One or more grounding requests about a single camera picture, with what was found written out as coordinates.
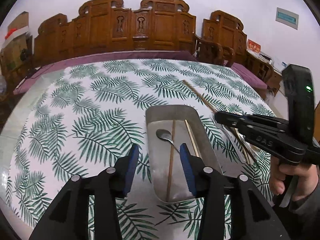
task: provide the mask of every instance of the stainless steel tray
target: stainless steel tray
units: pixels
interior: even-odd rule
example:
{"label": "stainless steel tray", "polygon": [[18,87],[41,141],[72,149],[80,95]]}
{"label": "stainless steel tray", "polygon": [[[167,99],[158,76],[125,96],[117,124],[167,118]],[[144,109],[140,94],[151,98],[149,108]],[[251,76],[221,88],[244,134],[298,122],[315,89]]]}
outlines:
{"label": "stainless steel tray", "polygon": [[[222,174],[221,167],[212,149],[207,133],[202,125],[197,111],[186,105],[151,106],[146,110],[148,153],[153,187],[157,197],[166,202],[168,173],[171,144],[156,136],[157,129],[166,129],[172,133],[173,120],[175,123],[174,145],[180,149],[186,143],[191,155],[195,155],[190,136],[184,120],[187,120],[193,138],[206,166],[210,166]],[[169,203],[180,202],[194,198],[188,190],[183,173],[179,153],[173,152],[173,167]]]}

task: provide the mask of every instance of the red object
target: red object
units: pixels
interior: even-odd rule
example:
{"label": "red object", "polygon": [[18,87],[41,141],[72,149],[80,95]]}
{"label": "red object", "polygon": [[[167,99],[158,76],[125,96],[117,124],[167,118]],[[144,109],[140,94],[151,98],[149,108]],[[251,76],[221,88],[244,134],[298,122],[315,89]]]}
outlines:
{"label": "red object", "polygon": [[261,51],[261,46],[258,43],[251,41],[251,40],[248,40],[247,48],[252,50],[253,52],[256,52],[256,53],[260,53],[260,51]]}
{"label": "red object", "polygon": [[9,38],[9,36],[14,33],[17,30],[17,28],[13,28],[11,30],[8,31],[7,35],[4,37],[4,39],[6,40],[7,38]]}

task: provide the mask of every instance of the green indicator light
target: green indicator light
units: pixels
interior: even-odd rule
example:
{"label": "green indicator light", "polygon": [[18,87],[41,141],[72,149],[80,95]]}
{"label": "green indicator light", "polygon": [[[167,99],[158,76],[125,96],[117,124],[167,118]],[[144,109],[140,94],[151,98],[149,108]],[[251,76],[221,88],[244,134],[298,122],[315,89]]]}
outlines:
{"label": "green indicator light", "polygon": [[312,91],[312,88],[309,87],[309,86],[306,86],[306,89],[307,89],[308,92],[311,92],[311,91]]}

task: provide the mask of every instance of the palm leaf pattern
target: palm leaf pattern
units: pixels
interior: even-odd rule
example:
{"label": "palm leaf pattern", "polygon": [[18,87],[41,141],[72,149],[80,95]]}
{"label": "palm leaf pattern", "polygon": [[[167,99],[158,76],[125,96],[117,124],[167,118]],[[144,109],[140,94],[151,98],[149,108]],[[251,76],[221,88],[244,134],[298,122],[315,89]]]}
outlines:
{"label": "palm leaf pattern", "polygon": [[[203,199],[160,203],[151,184],[145,111],[168,104],[195,108],[224,173],[229,175],[229,165],[238,167],[235,172],[246,174],[270,201],[270,155],[259,151],[258,163],[242,165],[231,142],[212,122],[210,111],[183,79],[220,111],[274,116],[241,77],[223,66],[134,59],[69,67],[43,91],[18,137],[7,181],[8,205],[34,227],[55,197],[52,192],[58,192],[72,175],[97,175],[138,143],[132,192],[116,201],[123,239],[161,238],[167,227],[196,239]],[[146,201],[142,202],[141,194]],[[230,201],[226,195],[225,238],[231,233]],[[89,198],[88,212],[88,235],[93,240],[94,196]]]}

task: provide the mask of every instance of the hand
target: hand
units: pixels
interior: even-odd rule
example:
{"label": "hand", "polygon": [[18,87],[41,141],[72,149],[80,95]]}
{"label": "hand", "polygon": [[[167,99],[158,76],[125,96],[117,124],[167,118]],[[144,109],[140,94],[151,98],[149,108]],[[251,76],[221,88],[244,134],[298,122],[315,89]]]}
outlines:
{"label": "hand", "polygon": [[318,185],[319,177],[317,166],[313,164],[300,163],[298,166],[281,164],[279,159],[271,156],[271,171],[269,186],[275,195],[281,195],[284,192],[284,183],[286,175],[298,175],[298,185],[296,191],[292,195],[292,201],[297,201],[309,196]]}

